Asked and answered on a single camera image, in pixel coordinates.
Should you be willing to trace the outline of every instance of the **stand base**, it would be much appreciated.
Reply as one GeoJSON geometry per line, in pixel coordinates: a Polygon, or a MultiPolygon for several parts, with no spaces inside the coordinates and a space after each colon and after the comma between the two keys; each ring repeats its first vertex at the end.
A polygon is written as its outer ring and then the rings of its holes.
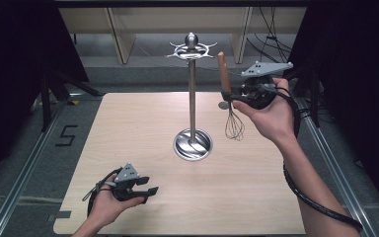
{"type": "Polygon", "coordinates": [[[213,148],[211,137],[203,130],[195,130],[195,140],[190,142],[190,129],[178,133],[174,139],[174,150],[178,156],[188,161],[198,161],[207,157],[213,148]]]}

